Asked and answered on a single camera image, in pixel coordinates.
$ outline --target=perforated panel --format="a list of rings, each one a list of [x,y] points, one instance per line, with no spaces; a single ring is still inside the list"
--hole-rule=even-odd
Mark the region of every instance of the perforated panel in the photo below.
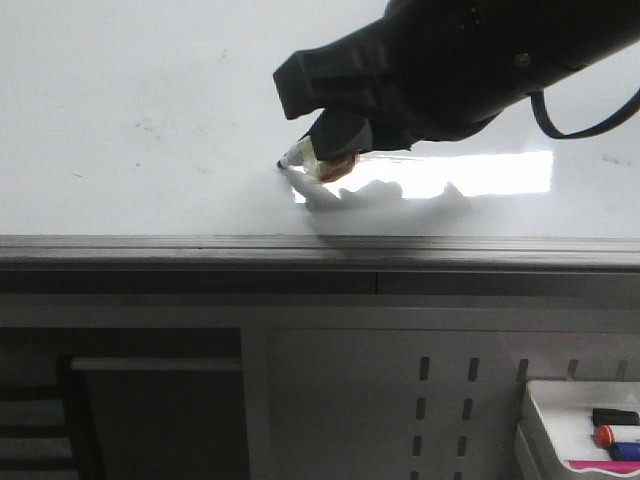
[[[273,330],[279,478],[512,480],[524,382],[638,380],[639,347],[623,334]]]

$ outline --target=red marker cap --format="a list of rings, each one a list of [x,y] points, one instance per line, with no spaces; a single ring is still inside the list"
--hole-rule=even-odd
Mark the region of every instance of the red marker cap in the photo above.
[[[613,443],[613,431],[609,425],[601,425],[595,429],[593,436],[596,440],[596,445],[602,448],[609,448]]]

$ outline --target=whiteboard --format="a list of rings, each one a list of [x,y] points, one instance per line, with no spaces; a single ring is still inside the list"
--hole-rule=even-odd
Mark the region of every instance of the whiteboard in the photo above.
[[[4,0],[0,235],[640,237],[640,118],[559,142],[523,102],[469,140],[367,155],[331,190],[280,173],[315,115],[287,122],[272,72],[385,4]],[[552,88],[559,126],[624,103],[639,54]]]

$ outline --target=black cable strap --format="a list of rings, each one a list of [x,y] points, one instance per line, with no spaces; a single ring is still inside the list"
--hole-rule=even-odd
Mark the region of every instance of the black cable strap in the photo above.
[[[590,138],[607,133],[633,117],[638,113],[638,111],[640,111],[640,90],[638,90],[638,92],[631,97],[631,100],[629,100],[620,110],[611,115],[604,122],[586,130],[571,134],[562,133],[551,121],[549,112],[547,111],[543,91],[536,92],[531,95],[531,105],[533,106],[533,114],[536,117],[536,122],[538,122],[540,129],[547,136],[556,140],[577,140],[580,138]]]

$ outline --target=pink marker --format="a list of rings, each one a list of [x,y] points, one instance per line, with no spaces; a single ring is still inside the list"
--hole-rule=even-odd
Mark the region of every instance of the pink marker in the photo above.
[[[640,471],[640,462],[614,462],[611,460],[569,460],[569,466],[576,470],[599,468],[613,473],[631,473]]]

